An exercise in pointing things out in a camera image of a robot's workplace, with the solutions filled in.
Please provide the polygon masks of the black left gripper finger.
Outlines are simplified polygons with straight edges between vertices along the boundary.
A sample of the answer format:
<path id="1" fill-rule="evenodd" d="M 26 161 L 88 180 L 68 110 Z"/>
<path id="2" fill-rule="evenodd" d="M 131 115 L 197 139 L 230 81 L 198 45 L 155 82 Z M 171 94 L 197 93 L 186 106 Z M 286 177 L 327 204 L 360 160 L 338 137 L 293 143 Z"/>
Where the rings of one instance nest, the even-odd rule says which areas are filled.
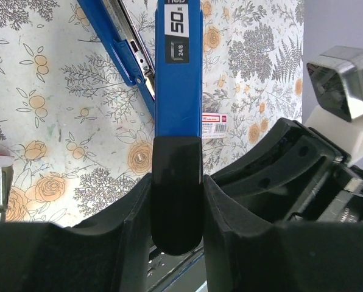
<path id="1" fill-rule="evenodd" d="M 71 228 L 0 223 L 0 291 L 144 291 L 150 181 Z"/>

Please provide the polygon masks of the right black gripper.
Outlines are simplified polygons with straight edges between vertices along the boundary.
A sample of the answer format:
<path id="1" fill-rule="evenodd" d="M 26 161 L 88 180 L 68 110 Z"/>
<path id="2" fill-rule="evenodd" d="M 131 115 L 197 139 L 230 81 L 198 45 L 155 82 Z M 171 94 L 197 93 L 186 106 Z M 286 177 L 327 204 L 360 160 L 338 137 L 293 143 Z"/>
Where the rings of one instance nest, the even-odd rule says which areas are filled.
<path id="1" fill-rule="evenodd" d="M 317 130 L 281 118 L 205 176 L 208 290 L 363 291 L 363 223 L 354 223 L 363 221 L 363 169 L 350 159 Z"/>

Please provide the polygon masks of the red white staple box sleeve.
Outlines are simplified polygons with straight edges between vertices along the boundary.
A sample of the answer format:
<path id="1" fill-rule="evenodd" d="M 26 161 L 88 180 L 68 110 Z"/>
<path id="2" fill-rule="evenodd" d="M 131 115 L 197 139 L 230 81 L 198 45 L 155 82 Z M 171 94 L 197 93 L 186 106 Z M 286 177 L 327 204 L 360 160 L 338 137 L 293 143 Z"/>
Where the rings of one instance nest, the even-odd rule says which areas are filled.
<path id="1" fill-rule="evenodd" d="M 227 136 L 228 116 L 221 113 L 202 114 L 202 139 L 220 139 Z"/>

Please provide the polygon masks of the blue stapler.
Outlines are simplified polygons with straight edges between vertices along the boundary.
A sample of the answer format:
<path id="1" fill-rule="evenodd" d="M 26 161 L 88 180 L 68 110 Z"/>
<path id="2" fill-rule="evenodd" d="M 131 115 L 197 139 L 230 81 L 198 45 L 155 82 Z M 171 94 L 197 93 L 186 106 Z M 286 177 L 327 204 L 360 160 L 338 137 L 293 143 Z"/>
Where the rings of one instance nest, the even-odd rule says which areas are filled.
<path id="1" fill-rule="evenodd" d="M 179 256 L 203 234 L 203 13 L 199 1 L 158 1 L 151 58 L 123 1 L 80 1 L 128 86 L 154 120 L 151 230 L 154 244 Z"/>

